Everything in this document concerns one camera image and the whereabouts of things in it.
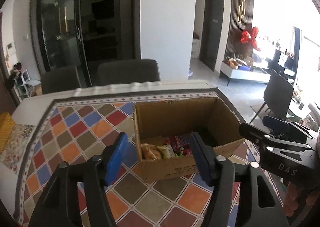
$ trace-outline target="red balloon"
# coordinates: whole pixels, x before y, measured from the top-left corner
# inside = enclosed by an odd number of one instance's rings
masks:
[[[253,48],[256,49],[258,52],[261,51],[261,49],[258,48],[257,41],[254,38],[251,39],[251,44],[252,44]]]
[[[242,32],[242,38],[240,39],[240,41],[243,43],[243,44],[246,44],[246,43],[249,43],[251,40],[251,36],[249,34],[248,31],[243,31]]]
[[[251,37],[256,38],[258,33],[259,33],[259,29],[255,26],[254,28],[252,28]]]

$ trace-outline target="gold wall light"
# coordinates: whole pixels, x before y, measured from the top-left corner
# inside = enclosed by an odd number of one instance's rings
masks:
[[[241,5],[239,5],[238,9],[238,22],[242,22],[242,18],[245,15],[245,0],[242,0]]]

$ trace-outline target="open cardboard box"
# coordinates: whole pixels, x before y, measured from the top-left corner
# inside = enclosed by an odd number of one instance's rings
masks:
[[[193,156],[162,160],[145,160],[141,143],[163,145],[170,135],[182,135],[199,127],[207,127],[218,146],[218,155],[229,158],[244,139],[239,134],[240,122],[217,97],[163,102],[140,102],[134,106],[135,141],[138,154],[136,173],[153,182],[193,174],[198,171]]]

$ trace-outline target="silver screw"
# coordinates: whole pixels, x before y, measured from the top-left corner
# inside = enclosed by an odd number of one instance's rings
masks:
[[[68,166],[68,163],[67,162],[61,162],[59,164],[59,168],[66,168]]]
[[[223,161],[226,161],[226,160],[227,160],[227,159],[226,159],[224,156],[222,156],[222,155],[216,156],[216,159],[217,159],[218,161],[220,161],[220,162],[223,162]]]
[[[93,160],[94,162],[100,161],[101,159],[102,159],[102,157],[101,157],[100,155],[95,155],[95,156],[93,156],[93,158],[92,158],[92,160]]]
[[[259,164],[258,164],[257,162],[255,162],[255,161],[252,161],[252,162],[250,163],[250,166],[252,166],[253,168],[258,168],[258,167],[259,167]]]

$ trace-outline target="chair backrest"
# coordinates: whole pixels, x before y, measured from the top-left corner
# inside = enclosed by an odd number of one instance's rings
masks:
[[[81,88],[77,68],[70,65],[44,73],[41,86],[43,94]]]
[[[98,67],[98,85],[160,81],[158,63],[151,59],[102,63]]]
[[[285,119],[293,95],[293,86],[280,74],[271,70],[269,83],[263,99],[268,107],[280,118]]]

